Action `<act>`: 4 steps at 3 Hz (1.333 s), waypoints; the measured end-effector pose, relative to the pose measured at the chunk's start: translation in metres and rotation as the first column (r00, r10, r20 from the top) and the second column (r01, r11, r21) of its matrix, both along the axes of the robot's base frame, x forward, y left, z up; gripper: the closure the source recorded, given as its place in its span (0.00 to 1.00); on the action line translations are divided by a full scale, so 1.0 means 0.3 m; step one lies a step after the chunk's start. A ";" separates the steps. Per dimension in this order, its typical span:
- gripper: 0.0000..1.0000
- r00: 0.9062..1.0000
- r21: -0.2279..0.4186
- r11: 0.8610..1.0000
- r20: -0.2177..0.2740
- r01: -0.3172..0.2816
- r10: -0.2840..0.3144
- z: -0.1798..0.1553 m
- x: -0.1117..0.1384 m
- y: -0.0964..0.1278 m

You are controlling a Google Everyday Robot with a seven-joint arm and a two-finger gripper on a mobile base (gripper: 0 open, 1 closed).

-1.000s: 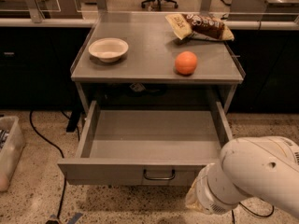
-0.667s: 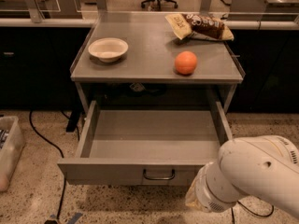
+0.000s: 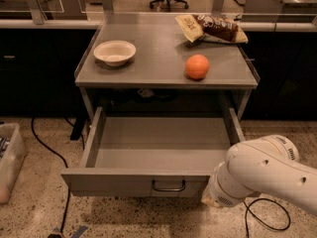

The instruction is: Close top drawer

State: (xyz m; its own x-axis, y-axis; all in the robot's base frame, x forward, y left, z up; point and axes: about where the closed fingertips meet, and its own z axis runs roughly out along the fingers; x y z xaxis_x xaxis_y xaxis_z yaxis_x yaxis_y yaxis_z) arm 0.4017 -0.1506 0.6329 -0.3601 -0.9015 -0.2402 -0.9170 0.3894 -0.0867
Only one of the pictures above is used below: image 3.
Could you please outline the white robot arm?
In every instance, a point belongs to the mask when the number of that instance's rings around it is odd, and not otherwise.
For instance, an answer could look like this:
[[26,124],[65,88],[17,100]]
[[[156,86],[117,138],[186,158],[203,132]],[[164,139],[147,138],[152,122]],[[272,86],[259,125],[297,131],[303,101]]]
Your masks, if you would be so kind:
[[201,201],[234,207],[245,198],[265,193],[317,215],[317,170],[299,162],[287,138],[269,135],[233,145],[212,172]]

